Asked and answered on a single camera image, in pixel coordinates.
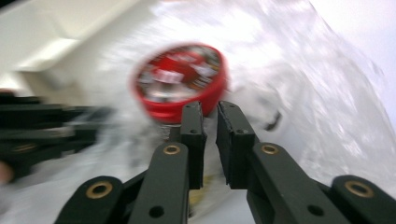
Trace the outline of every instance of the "red can lid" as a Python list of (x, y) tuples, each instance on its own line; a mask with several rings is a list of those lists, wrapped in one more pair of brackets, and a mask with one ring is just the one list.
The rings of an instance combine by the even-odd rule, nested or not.
[(200, 101), (204, 116), (227, 86), (221, 53), (202, 44), (184, 45), (145, 62), (132, 87), (150, 116), (162, 123), (180, 123), (183, 105)]

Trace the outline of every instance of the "plastic bag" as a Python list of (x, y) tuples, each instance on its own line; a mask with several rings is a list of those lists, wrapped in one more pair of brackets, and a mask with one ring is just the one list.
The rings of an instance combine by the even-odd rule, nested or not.
[[(396, 197), (394, 133), (377, 97), (385, 80), (308, 1), (157, 2), (150, 10), (148, 20), (104, 47), (95, 74), (79, 78), (90, 103), (117, 111), (101, 140), (80, 154), (42, 162), (34, 174), (2, 187), (1, 223), (51, 223), (89, 178), (125, 181), (147, 168), (161, 137), (131, 95), (131, 75), (147, 57), (188, 42), (224, 54), (230, 76), (224, 99), (241, 106), (262, 141), (280, 144), (319, 182), (359, 175)], [(276, 114), (280, 120), (267, 131)], [(216, 121), (206, 120), (213, 130)], [(205, 171), (217, 174), (211, 136)], [(205, 192), (203, 210), (226, 197), (214, 196), (227, 188)]]

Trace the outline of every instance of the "clear plastic wrap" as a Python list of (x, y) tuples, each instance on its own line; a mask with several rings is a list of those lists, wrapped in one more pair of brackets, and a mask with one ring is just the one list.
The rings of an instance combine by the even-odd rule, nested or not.
[[(162, 140), (131, 94), (131, 76), (147, 57), (189, 42), (224, 54), (230, 78), (224, 99), (241, 106), (262, 141), (283, 146), (324, 184), (337, 175), (359, 175), (396, 197), (394, 132), (377, 97), (385, 80), (380, 69), (329, 29), (308, 1), (158, 2), (151, 13), (105, 47), (95, 74), (79, 78), (92, 104), (116, 110), (98, 144), (42, 162), (34, 174), (1, 187), (1, 223), (51, 223), (89, 178), (112, 175), (125, 181), (147, 168)], [(281, 119), (266, 131), (276, 113)], [(215, 133), (215, 126), (215, 117), (206, 119), (207, 132)], [(210, 134), (205, 173), (219, 172)], [(202, 210), (227, 192), (225, 186), (204, 191), (208, 197)]]

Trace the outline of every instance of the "screw hole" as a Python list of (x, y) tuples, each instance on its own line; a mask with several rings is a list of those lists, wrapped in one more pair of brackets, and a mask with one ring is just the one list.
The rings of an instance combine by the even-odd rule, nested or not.
[(176, 147), (169, 147), (168, 152), (176, 152), (177, 148)]
[(324, 211), (321, 207), (316, 206), (316, 205), (308, 205), (308, 211), (317, 217), (323, 217), (324, 216)]
[(161, 206), (154, 206), (148, 213), (151, 217), (158, 218), (163, 216), (163, 208)]
[(366, 194), (368, 192), (367, 189), (365, 189), (364, 187), (359, 186), (359, 185), (352, 185), (352, 188), (362, 194)]
[(95, 187), (95, 188), (92, 190), (92, 192), (95, 193), (95, 194), (100, 194), (100, 193), (105, 192), (106, 189), (107, 189), (106, 186), (104, 186), (104, 185), (99, 185), (99, 186)]

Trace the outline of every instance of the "white surface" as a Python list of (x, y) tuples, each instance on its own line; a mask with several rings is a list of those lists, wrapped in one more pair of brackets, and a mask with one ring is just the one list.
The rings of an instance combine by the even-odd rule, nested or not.
[(22, 72), (41, 72), (51, 68), (56, 59), (61, 59), (70, 49), (78, 43), (76, 39), (57, 38), (48, 43), (44, 48), (33, 52), (25, 61), (17, 65), (17, 70)]
[(0, 77), (33, 51), (58, 38), (34, 2), (21, 1), (0, 11)]
[[(311, 3), (337, 34), (382, 68), (388, 83), (380, 97), (395, 130), (396, 104), (393, 99), (396, 95), (396, 1), (311, 0)], [(246, 193), (237, 192), (223, 206), (196, 223), (253, 224)]]
[(79, 38), (87, 27), (110, 11), (117, 4), (128, 0), (36, 0), (54, 23), (57, 31), (67, 38)]

